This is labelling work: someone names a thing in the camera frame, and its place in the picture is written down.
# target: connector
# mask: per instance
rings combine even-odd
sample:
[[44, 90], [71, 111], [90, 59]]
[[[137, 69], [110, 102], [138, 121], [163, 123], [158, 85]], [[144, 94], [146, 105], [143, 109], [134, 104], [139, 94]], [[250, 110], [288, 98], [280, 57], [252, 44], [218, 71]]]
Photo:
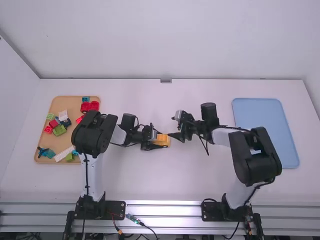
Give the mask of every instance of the connector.
[[143, 222], [141, 222], [138, 218], [136, 218], [135, 216], [132, 216], [131, 214], [127, 214], [127, 215], [125, 215], [125, 217], [127, 218], [127, 219], [129, 219], [129, 220], [131, 220], [132, 222], [134, 222], [135, 224], [138, 224], [138, 225], [141, 225], [141, 224], [143, 224], [143, 225], [141, 225], [141, 226], [144, 226], [144, 223]]

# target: white wall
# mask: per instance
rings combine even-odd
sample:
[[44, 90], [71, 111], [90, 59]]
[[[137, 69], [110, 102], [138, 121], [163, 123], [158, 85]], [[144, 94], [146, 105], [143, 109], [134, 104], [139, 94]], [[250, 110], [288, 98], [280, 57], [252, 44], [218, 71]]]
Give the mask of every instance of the white wall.
[[40, 80], [2, 36], [0, 38], [1, 182]]
[[43, 78], [302, 78], [320, 114], [318, 0], [0, 0]]

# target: wooden tray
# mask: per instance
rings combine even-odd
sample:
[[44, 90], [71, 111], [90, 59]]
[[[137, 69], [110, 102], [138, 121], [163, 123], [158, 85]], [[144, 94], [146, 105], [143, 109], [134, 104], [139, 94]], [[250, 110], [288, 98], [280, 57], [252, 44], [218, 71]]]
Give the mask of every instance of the wooden tray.
[[[90, 96], [90, 102], [97, 101], [100, 103], [100, 99], [97, 96]], [[39, 139], [38, 146], [41, 148], [49, 148], [55, 152], [55, 154], [61, 153], [63, 150], [72, 146], [71, 135], [74, 129], [77, 126], [76, 119], [81, 117], [83, 113], [80, 111], [82, 104], [82, 96], [56, 96], [52, 102], [48, 113], [58, 116], [58, 113], [67, 110], [69, 119], [71, 120], [71, 125], [67, 128], [66, 133], [55, 136], [53, 133], [48, 134], [42, 130], [42, 134]], [[50, 120], [46, 119], [46, 115], [43, 116], [45, 120], [43, 129], [49, 125]], [[39, 164], [80, 164], [80, 159], [78, 156], [75, 156], [74, 161], [66, 162], [65, 159], [60, 162], [56, 162], [54, 158], [49, 159], [46, 156], [41, 156], [38, 158], [39, 150], [36, 149], [34, 153], [34, 161]]]

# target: tabletop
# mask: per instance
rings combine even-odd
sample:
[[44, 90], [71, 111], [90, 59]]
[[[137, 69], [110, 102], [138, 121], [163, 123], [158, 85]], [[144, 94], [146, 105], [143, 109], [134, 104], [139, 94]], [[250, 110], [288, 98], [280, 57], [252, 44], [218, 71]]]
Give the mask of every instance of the tabletop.
[[[220, 123], [234, 126], [232, 100], [275, 98], [281, 101], [300, 159], [296, 169], [283, 169], [253, 202], [320, 203], [318, 136], [320, 121], [302, 80], [267, 79], [45, 79], [41, 80], [0, 185], [2, 199], [76, 201], [82, 189], [80, 165], [37, 164], [33, 155], [51, 101], [63, 95], [95, 95], [100, 111], [134, 114], [162, 133], [177, 131], [171, 120], [182, 109], [201, 119], [200, 105], [216, 103]], [[103, 186], [107, 199], [220, 199], [236, 177], [230, 149], [200, 140], [171, 139], [166, 149], [141, 151], [138, 145], [110, 145], [104, 153]]]

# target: green lego brick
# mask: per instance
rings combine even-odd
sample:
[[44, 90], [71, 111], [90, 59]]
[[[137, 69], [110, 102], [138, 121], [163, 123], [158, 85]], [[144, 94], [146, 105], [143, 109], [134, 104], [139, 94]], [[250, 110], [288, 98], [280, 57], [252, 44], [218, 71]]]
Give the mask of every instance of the green lego brick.
[[53, 113], [48, 113], [48, 115], [46, 116], [46, 119], [48, 120], [53, 120], [55, 118], [55, 115]]
[[74, 157], [72, 156], [72, 152], [70, 152], [66, 157], [65, 160], [70, 163], [74, 160]]
[[67, 129], [63, 125], [58, 125], [53, 129], [53, 134], [56, 135], [57, 137], [66, 132], [67, 132]]

